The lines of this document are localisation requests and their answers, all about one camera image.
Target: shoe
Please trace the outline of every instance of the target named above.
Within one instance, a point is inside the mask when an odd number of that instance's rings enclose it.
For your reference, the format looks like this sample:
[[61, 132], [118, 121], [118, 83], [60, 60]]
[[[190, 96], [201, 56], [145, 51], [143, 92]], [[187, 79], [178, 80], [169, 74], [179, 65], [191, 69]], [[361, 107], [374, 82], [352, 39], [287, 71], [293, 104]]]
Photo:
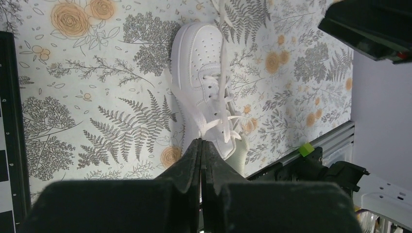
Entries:
[[239, 121], [244, 117], [235, 111], [223, 43], [214, 25], [184, 25], [172, 45], [170, 85], [185, 122], [183, 151], [201, 137], [244, 175], [249, 142]]

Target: yellow-green block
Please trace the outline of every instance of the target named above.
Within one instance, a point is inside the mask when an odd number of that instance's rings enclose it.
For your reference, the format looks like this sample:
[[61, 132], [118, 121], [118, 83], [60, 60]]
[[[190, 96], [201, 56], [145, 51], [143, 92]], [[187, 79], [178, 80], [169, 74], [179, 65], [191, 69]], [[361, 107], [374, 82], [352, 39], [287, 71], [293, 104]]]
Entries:
[[308, 142], [299, 148], [299, 153], [306, 157], [308, 154], [312, 153], [315, 150], [313, 146]]

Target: gray wall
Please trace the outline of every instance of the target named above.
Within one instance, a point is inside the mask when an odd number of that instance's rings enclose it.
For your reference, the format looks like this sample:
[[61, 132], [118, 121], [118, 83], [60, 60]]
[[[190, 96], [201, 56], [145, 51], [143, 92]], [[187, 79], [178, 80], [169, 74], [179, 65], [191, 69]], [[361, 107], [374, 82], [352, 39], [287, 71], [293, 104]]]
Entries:
[[353, 162], [412, 191], [412, 64], [355, 53]]

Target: shoelace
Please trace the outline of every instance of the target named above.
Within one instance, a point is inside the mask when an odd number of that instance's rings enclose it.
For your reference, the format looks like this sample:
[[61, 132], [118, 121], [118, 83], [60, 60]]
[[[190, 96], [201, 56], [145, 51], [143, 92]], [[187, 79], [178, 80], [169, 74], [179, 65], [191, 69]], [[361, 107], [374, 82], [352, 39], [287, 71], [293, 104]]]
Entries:
[[[220, 13], [220, 23], [227, 22], [229, 25], [231, 22], [228, 20], [226, 16], [226, 11], [224, 10], [224, 0], [220, 0], [219, 2], [219, 13]], [[234, 96], [229, 93], [228, 96], [225, 97], [225, 91], [228, 90], [228, 86], [230, 84], [230, 76], [227, 76], [227, 51], [226, 51], [226, 41], [223, 38], [222, 48], [221, 48], [221, 73], [219, 75], [205, 75], [203, 79], [205, 81], [209, 81], [219, 85], [219, 92], [218, 95], [210, 95], [210, 99], [217, 101], [219, 105], [219, 112], [220, 112], [220, 119], [213, 120], [211, 122], [207, 122], [203, 113], [197, 108], [195, 104], [190, 101], [190, 98], [185, 96], [185, 93], [180, 90], [180, 88], [176, 87], [172, 83], [169, 83], [170, 89], [174, 96], [179, 100], [179, 102], [186, 108], [190, 109], [190, 113], [192, 115], [192, 119], [195, 121], [196, 125], [199, 128], [201, 137], [205, 136], [206, 132], [211, 128], [222, 124], [223, 127], [223, 138], [224, 142], [228, 143], [231, 138], [236, 138], [241, 140], [241, 136], [235, 130], [230, 130], [229, 120], [232, 119], [241, 119], [244, 118], [248, 122], [247, 124], [252, 123], [250, 119], [240, 116], [240, 113], [237, 113], [234, 116], [231, 116], [231, 112], [226, 109], [226, 105], [228, 102], [232, 101]], [[171, 82], [172, 75], [169, 72], [169, 69], [165, 69], [165, 74], [167, 76], [167, 80]], [[237, 120], [233, 124], [233, 129], [237, 128], [239, 121]]]

